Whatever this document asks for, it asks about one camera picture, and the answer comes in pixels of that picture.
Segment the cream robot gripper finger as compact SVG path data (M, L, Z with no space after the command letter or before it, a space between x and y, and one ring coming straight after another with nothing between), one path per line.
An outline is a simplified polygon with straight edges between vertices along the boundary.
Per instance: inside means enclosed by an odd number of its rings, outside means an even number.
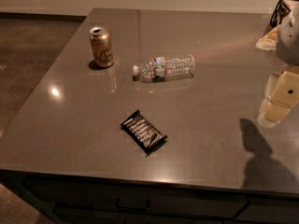
M293 66L282 73L273 73L267 80L257 122L273 128L283 121L299 103L299 67Z

